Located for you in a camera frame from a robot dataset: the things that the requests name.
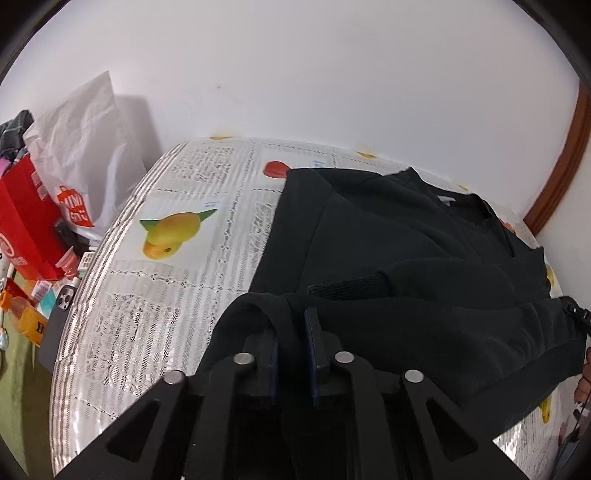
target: plastic tablecloth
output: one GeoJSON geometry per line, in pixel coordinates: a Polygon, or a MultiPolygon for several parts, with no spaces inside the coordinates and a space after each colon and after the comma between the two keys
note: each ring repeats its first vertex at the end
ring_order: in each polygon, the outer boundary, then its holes
{"type": "MultiPolygon", "coordinates": [[[[98,249],[61,339],[51,391],[55,473],[166,371],[195,372],[216,321],[248,290],[285,172],[302,167],[406,168],[321,145],[229,138],[180,144],[148,172],[98,249]]],[[[468,192],[419,173],[440,188],[468,192]]],[[[520,219],[490,203],[508,228],[538,246],[520,219]]],[[[559,296],[547,269],[551,295],[559,296]]],[[[530,478],[549,476],[558,438],[574,426],[575,385],[575,378],[563,382],[495,440],[530,478]]]]}

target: mango picture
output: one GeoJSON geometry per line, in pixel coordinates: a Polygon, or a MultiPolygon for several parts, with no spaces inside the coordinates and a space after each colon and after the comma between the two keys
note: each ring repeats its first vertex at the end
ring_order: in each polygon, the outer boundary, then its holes
{"type": "Polygon", "coordinates": [[[140,220],[140,224],[147,232],[143,248],[144,255],[152,260],[162,260],[174,255],[183,242],[197,235],[201,222],[216,211],[182,212],[168,215],[161,220],[140,220]]]}

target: metal screw head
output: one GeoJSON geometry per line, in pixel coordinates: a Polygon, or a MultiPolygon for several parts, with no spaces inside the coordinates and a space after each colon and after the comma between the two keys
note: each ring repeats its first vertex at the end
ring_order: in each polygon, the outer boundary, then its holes
{"type": "Polygon", "coordinates": [[[351,352],[342,351],[335,355],[335,360],[340,364],[349,364],[355,360],[355,356],[351,352]]]}
{"type": "Polygon", "coordinates": [[[164,374],[164,381],[169,385],[177,385],[184,380],[184,373],[179,370],[171,370],[164,374]]]}
{"type": "Polygon", "coordinates": [[[404,378],[406,378],[410,383],[420,383],[425,378],[423,372],[419,370],[408,370],[404,374],[404,378]]]}
{"type": "Polygon", "coordinates": [[[238,365],[250,365],[255,360],[255,356],[252,353],[240,352],[234,355],[234,363],[238,365]]]}

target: plastic bottle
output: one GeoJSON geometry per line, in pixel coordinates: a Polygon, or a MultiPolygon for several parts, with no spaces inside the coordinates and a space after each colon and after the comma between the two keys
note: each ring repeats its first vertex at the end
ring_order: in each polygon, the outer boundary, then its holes
{"type": "Polygon", "coordinates": [[[68,251],[56,263],[57,268],[64,271],[64,276],[68,280],[72,280],[78,276],[78,265],[80,258],[74,253],[74,247],[70,247],[68,251]]]}
{"type": "Polygon", "coordinates": [[[13,297],[6,290],[0,296],[0,308],[12,313],[14,328],[39,346],[47,326],[47,319],[22,297],[13,297]]]}

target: gray cloth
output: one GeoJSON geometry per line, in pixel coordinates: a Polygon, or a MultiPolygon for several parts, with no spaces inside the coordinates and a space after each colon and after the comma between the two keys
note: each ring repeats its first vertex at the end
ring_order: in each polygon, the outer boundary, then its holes
{"type": "Polygon", "coordinates": [[[25,146],[22,136],[32,123],[31,112],[23,110],[14,119],[0,125],[0,157],[14,161],[25,146]]]}

